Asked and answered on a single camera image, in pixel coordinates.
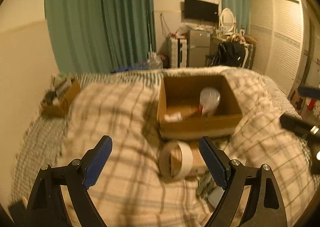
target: checkered bedspread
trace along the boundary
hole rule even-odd
[[[218,72],[227,78],[244,114],[224,150],[230,158],[245,158],[249,166],[260,167],[264,163],[271,166],[284,199],[288,226],[293,226],[319,180],[308,171],[310,154],[305,142],[279,125],[278,118],[283,112],[297,114],[267,77],[224,67],[129,72],[99,77],[99,80],[77,75],[82,88],[92,81],[105,83],[85,88],[74,101],[69,118],[61,120],[64,132],[69,122],[62,151],[59,147],[63,130],[56,144],[49,145],[52,150],[45,150],[41,144],[45,141],[39,141],[44,139],[43,134],[41,138],[37,136],[38,142],[28,143],[28,134],[35,134],[33,130],[38,122],[28,131],[13,174],[13,200],[28,197],[41,164],[55,166],[58,161],[58,165],[65,165],[81,158],[106,134],[113,139],[113,152],[89,194],[108,226],[203,226],[213,208],[196,197],[197,183],[187,180],[165,183],[159,179],[157,158],[163,142],[157,133],[156,106],[163,74]],[[38,158],[32,156],[34,150]],[[75,213],[66,193],[64,197],[76,226]]]

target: black backpack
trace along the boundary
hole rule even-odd
[[[245,58],[245,49],[242,44],[237,42],[223,42],[218,46],[218,50],[214,53],[211,66],[225,65],[240,67]]]

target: wardrobe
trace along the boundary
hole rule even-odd
[[[251,0],[250,22],[257,40],[252,70],[269,76],[288,96],[303,49],[301,0]]]

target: television screen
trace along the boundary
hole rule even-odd
[[[219,5],[201,0],[184,0],[184,18],[218,23]]]

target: open cardboard box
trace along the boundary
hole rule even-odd
[[[59,99],[59,104],[47,105],[45,102],[41,103],[42,113],[53,117],[65,117],[66,115],[68,115],[72,101],[80,91],[80,85],[76,80],[73,79],[70,88],[66,91],[64,96]]]
[[[200,93],[205,87],[216,88],[221,95],[214,116],[196,115]],[[181,112],[183,121],[166,122],[164,115]],[[241,109],[227,80],[222,75],[165,77],[162,80],[157,119],[164,139],[182,141],[229,136],[242,119]]]

